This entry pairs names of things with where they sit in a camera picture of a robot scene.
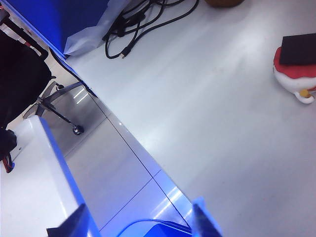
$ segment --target cable plug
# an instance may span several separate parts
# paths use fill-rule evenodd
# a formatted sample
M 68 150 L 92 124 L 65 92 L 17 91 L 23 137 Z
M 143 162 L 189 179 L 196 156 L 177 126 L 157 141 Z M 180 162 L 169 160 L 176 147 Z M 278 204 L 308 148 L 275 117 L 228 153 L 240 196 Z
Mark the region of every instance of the cable plug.
M 131 47 L 127 46 L 123 49 L 122 53 L 120 53 L 121 58 L 125 58 L 131 52 Z

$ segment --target blue partition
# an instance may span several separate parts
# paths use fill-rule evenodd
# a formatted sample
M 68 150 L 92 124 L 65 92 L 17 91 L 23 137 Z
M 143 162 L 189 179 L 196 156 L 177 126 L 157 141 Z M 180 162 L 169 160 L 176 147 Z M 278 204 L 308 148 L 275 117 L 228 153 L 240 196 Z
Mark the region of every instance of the blue partition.
M 64 57 L 67 37 L 97 25 L 109 0 L 3 0 L 56 53 Z

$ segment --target blue panel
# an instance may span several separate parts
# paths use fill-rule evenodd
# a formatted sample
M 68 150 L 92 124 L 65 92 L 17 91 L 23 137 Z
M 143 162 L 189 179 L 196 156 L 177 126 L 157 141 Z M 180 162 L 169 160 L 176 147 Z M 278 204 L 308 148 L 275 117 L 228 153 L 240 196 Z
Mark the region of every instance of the blue panel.
M 95 26 L 109 0 L 5 0 L 59 52 L 67 37 Z
M 144 237 L 191 237 L 192 235 L 186 231 L 175 227 L 157 224 L 153 226 Z

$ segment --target chair caster wheel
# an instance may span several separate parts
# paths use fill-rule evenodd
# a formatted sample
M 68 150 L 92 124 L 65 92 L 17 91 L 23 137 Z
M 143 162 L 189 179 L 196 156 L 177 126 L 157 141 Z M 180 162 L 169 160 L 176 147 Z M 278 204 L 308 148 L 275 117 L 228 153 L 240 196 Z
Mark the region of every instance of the chair caster wheel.
M 74 135 L 80 135 L 80 134 L 84 133 L 84 128 L 80 125 L 75 125 L 73 127 L 73 133 L 74 133 Z
M 61 90 L 61 89 L 63 89 L 63 88 L 64 88 L 63 85 L 61 85 L 61 84 L 56 84 L 56 90 Z

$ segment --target chair base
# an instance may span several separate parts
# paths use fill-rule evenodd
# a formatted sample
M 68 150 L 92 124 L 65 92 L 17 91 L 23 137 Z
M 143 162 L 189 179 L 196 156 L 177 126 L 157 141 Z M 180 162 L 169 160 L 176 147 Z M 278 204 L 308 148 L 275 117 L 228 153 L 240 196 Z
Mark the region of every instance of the chair base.
M 63 85 L 60 85 L 57 82 L 53 81 L 44 91 L 42 97 L 39 97 L 37 99 L 37 102 L 29 110 L 26 111 L 26 113 L 23 115 L 23 119 L 27 119 L 31 114 L 35 114 L 41 117 L 44 111 L 48 110 L 56 114 L 66 123 L 70 124 L 73 128 L 73 133 L 75 135 L 80 135 L 84 133 L 84 128 L 82 126 L 72 123 L 68 118 L 60 114 L 52 105 L 52 102 L 56 100 L 58 97 L 79 86 L 82 86 L 81 82 L 77 82 L 64 87 Z M 56 87 L 57 91 L 51 94 L 54 87 Z

